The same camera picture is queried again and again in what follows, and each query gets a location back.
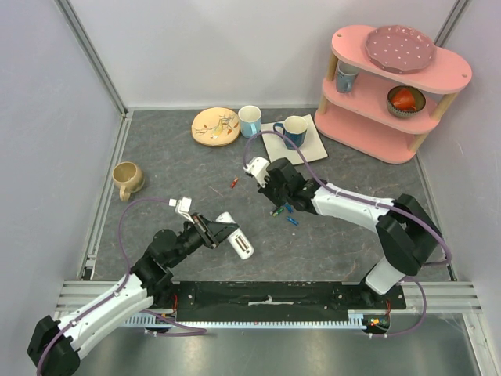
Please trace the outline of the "white remote control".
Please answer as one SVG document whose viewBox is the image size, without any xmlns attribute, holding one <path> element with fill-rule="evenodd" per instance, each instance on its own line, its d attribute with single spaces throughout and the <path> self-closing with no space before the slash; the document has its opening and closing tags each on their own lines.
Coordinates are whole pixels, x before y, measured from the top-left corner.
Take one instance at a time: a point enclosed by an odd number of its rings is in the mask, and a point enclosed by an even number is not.
<svg viewBox="0 0 501 376">
<path fill-rule="evenodd" d="M 236 224 L 233 217 L 227 211 L 221 213 L 216 221 Z M 242 260 L 249 259 L 254 254 L 254 247 L 240 228 L 229 235 L 228 242 Z"/>
</svg>

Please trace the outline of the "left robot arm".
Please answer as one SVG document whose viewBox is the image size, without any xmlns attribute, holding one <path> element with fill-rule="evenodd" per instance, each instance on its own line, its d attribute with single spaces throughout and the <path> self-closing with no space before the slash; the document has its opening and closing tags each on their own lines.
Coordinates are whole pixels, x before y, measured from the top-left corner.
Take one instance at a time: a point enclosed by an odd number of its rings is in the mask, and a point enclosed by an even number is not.
<svg viewBox="0 0 501 376">
<path fill-rule="evenodd" d="M 134 264 L 112 288 L 59 320 L 40 319 L 27 348 L 38 375 L 72 375 L 81 360 L 130 316 L 163 308 L 173 294 L 172 269 L 198 248 L 214 249 L 224 241 L 233 247 L 246 240 L 228 213 L 221 221 L 192 215 L 181 232 L 160 230 Z"/>
</svg>

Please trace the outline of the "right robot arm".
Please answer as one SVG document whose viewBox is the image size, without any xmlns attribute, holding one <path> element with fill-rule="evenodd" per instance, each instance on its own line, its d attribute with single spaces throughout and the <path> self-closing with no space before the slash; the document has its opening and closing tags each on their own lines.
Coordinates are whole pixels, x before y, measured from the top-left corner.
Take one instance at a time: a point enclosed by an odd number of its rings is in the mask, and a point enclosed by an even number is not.
<svg viewBox="0 0 501 376">
<path fill-rule="evenodd" d="M 270 162 L 255 157 L 245 171 L 256 179 L 258 192 L 276 206 L 289 204 L 299 212 L 341 219 L 378 236 L 384 256 L 358 290 L 365 307 L 378 307 L 400 280 L 431 264 L 428 259 L 442 235 L 414 197 L 369 197 L 319 178 L 305 179 L 286 158 Z"/>
</svg>

